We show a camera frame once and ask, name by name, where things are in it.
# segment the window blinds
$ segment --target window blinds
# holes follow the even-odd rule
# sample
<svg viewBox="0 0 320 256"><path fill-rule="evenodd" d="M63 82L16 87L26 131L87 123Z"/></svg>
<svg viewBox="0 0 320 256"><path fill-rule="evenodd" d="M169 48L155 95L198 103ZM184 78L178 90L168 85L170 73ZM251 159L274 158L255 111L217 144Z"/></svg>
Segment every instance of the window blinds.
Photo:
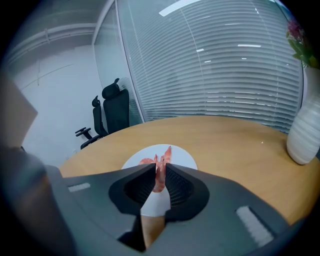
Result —
<svg viewBox="0 0 320 256"><path fill-rule="evenodd" d="M302 65L277 4L198 0L174 10L174 3L117 1L144 119L228 116L288 132L301 106Z"/></svg>

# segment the white wall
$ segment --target white wall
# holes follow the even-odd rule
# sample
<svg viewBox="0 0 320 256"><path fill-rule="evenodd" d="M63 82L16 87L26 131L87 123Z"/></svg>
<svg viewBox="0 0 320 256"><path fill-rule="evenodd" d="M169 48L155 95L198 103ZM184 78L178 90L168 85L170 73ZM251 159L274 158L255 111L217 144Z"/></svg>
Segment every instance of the white wall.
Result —
<svg viewBox="0 0 320 256"><path fill-rule="evenodd" d="M19 63L11 67L18 87L38 111L22 145L45 164L59 167L87 140L75 131L90 127L89 133L97 135L92 100L96 95L102 100L102 87L91 45L35 55L37 60L20 61L20 66L27 62L23 68Z"/></svg>

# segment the white plate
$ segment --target white plate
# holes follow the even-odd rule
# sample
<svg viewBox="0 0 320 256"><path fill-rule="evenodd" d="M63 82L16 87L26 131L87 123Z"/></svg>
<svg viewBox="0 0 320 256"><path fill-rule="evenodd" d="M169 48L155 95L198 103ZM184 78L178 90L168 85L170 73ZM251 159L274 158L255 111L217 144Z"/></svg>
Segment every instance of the white plate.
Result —
<svg viewBox="0 0 320 256"><path fill-rule="evenodd" d="M140 150L125 162L125 164L122 166L122 169L137 166L144 158L154 159L156 154L158 155L158 159L160 160L160 157L165 154L169 146L171 146L172 152L171 164L198 170L196 161L187 151L185 151L181 147L169 144L152 145Z"/></svg>

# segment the shrimp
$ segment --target shrimp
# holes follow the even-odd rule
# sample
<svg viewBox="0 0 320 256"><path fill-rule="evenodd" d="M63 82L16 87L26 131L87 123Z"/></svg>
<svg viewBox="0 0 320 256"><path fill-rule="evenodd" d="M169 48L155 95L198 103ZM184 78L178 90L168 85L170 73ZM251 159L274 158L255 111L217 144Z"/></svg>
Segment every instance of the shrimp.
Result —
<svg viewBox="0 0 320 256"><path fill-rule="evenodd" d="M159 166L157 154L155 154L155 156L154 156L154 163L155 163L155 172L157 172L157 169L158 169L158 166Z"/></svg>
<svg viewBox="0 0 320 256"><path fill-rule="evenodd" d="M170 164L171 163L171 157L172 157L171 146L169 146L167 151L164 153L164 163L165 164Z"/></svg>
<svg viewBox="0 0 320 256"><path fill-rule="evenodd" d="M165 165L165 158L161 156L160 161L158 162L158 168L155 174L155 185L153 188L153 192L159 193L164 190L166 184L166 165Z"/></svg>
<svg viewBox="0 0 320 256"><path fill-rule="evenodd" d="M140 161L139 165L144 165L144 164L152 164L154 163L155 161L152 160L151 158L144 158Z"/></svg>

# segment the green leaf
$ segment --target green leaf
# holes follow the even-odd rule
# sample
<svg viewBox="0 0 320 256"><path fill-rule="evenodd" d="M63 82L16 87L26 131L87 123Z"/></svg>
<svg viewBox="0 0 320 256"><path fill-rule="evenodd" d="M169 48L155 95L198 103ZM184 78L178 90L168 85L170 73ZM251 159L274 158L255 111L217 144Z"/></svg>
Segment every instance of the green leaf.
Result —
<svg viewBox="0 0 320 256"><path fill-rule="evenodd" d="M314 55L314 51L312 50L312 48L306 47L306 48L305 48L305 54L306 54L309 58L311 58L311 57Z"/></svg>
<svg viewBox="0 0 320 256"><path fill-rule="evenodd" d="M292 49L294 49L294 51L297 53L297 54L301 54L299 48L296 46L295 44L295 41L293 41L292 39L288 39L288 42L290 44L290 46L292 47Z"/></svg>
<svg viewBox="0 0 320 256"><path fill-rule="evenodd" d="M298 53L295 53L294 55L292 55L292 57L294 57L295 59L301 61L300 55Z"/></svg>
<svg viewBox="0 0 320 256"><path fill-rule="evenodd" d="M311 66L310 60L308 57L304 56L304 55L300 55L301 60L307 65L307 66Z"/></svg>
<svg viewBox="0 0 320 256"><path fill-rule="evenodd" d="M310 61L310 66L313 67L313 68L316 68L316 69L319 69L320 66L319 66L319 62L318 60L315 58L315 56L311 56L309 58L309 61Z"/></svg>
<svg viewBox="0 0 320 256"><path fill-rule="evenodd" d="M302 54L304 56L308 56L309 55L309 52L307 51L307 49L301 43L299 43L297 41L293 41L293 42L294 42L295 47L300 52L300 54Z"/></svg>

